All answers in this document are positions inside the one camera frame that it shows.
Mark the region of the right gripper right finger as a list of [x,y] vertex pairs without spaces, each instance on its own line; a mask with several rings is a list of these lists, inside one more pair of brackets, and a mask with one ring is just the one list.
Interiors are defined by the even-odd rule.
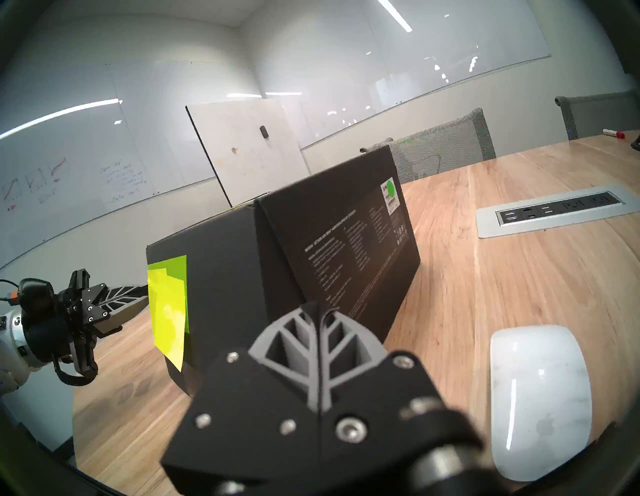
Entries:
[[482,495],[483,441],[421,361],[317,306],[321,495]]

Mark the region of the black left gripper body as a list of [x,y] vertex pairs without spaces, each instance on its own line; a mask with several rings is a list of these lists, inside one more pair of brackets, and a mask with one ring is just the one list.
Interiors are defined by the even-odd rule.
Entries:
[[94,357],[98,339],[110,331],[98,324],[110,319],[101,307],[108,292],[104,284],[89,286],[86,270],[74,271],[69,286],[55,293],[51,283],[25,278],[17,287],[21,325],[31,354],[41,362],[52,363],[61,382],[83,387],[98,375]]

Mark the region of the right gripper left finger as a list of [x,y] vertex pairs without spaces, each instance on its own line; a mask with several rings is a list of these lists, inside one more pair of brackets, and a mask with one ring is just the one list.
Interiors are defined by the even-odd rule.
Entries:
[[241,492],[317,460],[319,331],[320,305],[305,303],[213,361],[161,458],[180,495]]

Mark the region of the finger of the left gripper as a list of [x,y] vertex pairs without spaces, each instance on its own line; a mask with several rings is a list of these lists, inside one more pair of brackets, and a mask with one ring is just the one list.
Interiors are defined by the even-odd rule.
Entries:
[[149,304],[148,285],[106,287],[100,292],[99,307],[104,311],[144,309]]
[[148,297],[118,297],[100,304],[100,314],[107,315],[100,322],[94,322],[96,335],[111,335],[121,331],[127,322],[148,306]]

